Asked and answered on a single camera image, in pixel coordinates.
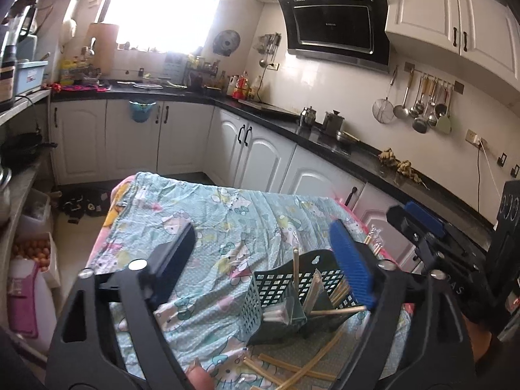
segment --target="black countertop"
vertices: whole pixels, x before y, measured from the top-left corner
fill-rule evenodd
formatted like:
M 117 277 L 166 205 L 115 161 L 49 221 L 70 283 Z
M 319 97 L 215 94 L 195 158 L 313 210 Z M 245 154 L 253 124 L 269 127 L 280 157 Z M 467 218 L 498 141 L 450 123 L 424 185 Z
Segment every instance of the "black countertop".
M 362 142 L 345 146 L 336 139 L 320 133 L 317 127 L 311 130 L 300 128 L 295 118 L 282 114 L 257 110 L 227 97 L 206 97 L 192 92 L 166 92 L 164 89 L 145 90 L 139 88 L 112 87 L 106 92 L 63 91 L 54 94 L 52 101 L 89 99 L 150 98 L 158 101 L 182 101 L 216 105 L 249 121 L 272 130 L 299 146 L 322 157 L 354 177 L 371 183 L 376 188 L 406 204 L 416 201 L 439 217 L 451 222 L 477 244 L 488 248 L 492 236 L 492 224 L 435 181 L 421 175 L 425 185 L 417 185 L 395 171 L 382 166 L 377 154 L 379 150 Z

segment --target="lower cabinet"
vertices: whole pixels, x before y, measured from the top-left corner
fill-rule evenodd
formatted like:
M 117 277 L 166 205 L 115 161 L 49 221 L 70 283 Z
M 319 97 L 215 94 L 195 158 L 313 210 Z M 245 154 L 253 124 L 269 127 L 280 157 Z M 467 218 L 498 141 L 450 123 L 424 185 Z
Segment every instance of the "lower cabinet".
M 233 186 L 242 152 L 246 121 L 215 108 L 207 138 L 204 172 L 217 186 Z
M 280 192 L 296 144 L 277 133 L 247 124 L 234 188 Z
M 124 179 L 137 172 L 157 172 L 162 102 L 138 123 L 126 100 L 107 102 L 107 179 Z
M 419 260 L 414 260 L 415 246 L 386 221 L 390 207 L 401 205 L 391 196 L 366 184 L 352 212 L 377 234 L 384 249 L 396 260 L 403 271 L 412 271 Z
M 327 196 L 346 200 L 353 207 L 365 184 L 317 155 L 296 147 L 280 193 Z
M 161 116 L 157 173 L 172 175 L 203 170 L 213 106 L 166 101 Z
M 58 185 L 107 179 L 105 159 L 106 100 L 66 101 L 50 105 L 49 136 Z

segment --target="window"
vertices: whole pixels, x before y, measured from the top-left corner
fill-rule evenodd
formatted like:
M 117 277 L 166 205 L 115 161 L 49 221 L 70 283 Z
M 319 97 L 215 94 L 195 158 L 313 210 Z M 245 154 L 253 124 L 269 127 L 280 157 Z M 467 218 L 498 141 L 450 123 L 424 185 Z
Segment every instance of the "window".
M 103 23 L 119 25 L 118 44 L 188 54 L 204 46 L 218 0 L 107 0 Z

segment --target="silver screw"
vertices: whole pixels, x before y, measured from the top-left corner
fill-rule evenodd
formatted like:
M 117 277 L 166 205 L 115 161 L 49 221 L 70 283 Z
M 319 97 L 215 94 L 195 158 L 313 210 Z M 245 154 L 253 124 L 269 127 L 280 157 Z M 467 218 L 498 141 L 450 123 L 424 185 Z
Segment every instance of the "silver screw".
M 94 270 L 92 270 L 92 268 L 84 268 L 83 270 L 81 270 L 77 276 L 80 278 L 80 279 L 87 279 L 89 277 L 92 277 L 94 275 Z
M 378 267 L 386 271 L 394 271 L 397 268 L 397 265 L 389 259 L 383 259 L 378 262 Z
M 148 265 L 145 259 L 134 259 L 129 265 L 128 268 L 132 271 L 139 271 L 145 268 Z
M 430 276 L 437 280 L 445 280 L 446 279 L 446 273 L 441 270 L 431 270 Z

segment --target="shelf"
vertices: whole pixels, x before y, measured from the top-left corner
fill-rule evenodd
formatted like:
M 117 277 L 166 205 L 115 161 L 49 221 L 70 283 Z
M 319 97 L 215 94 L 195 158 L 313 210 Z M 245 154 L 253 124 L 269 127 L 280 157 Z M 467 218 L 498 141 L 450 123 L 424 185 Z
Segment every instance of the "shelf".
M 22 215 L 23 204 L 29 195 L 38 170 L 48 154 L 48 151 L 42 151 L 35 162 L 17 175 L 14 175 L 9 183 L 11 215 L 9 222 L 0 230 L 0 325 L 5 329 L 9 328 L 7 320 L 7 275 L 9 272 L 11 247 L 15 239 L 18 220 Z
M 30 98 L 33 104 L 36 104 L 38 101 L 50 95 L 50 90 L 45 89 L 43 91 L 36 91 L 32 94 L 27 95 L 27 98 Z M 27 98 L 17 97 L 15 101 L 15 105 L 12 109 L 4 111 L 0 113 L 0 125 L 6 123 L 11 120 L 14 116 L 24 111 L 27 107 L 31 105 L 31 103 L 27 100 Z

